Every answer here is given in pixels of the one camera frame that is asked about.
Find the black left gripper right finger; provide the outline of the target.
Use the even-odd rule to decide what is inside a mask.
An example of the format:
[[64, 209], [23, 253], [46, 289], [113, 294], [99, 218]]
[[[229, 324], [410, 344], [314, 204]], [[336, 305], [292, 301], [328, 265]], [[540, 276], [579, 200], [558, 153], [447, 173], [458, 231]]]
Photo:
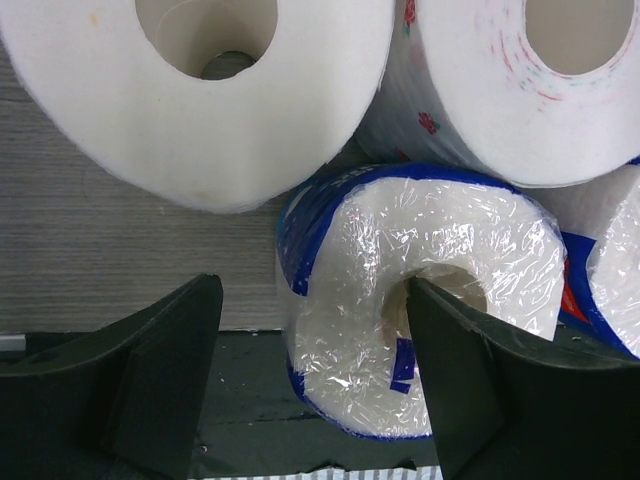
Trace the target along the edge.
[[639, 364], [554, 343], [427, 280], [407, 313], [447, 479], [635, 479]]

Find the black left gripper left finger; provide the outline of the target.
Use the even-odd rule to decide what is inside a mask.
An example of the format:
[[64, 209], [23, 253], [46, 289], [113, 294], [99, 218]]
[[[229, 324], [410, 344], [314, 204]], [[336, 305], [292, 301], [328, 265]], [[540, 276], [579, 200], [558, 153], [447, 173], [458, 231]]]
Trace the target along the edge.
[[199, 275], [102, 329], [1, 366], [5, 479], [184, 479], [223, 303]]

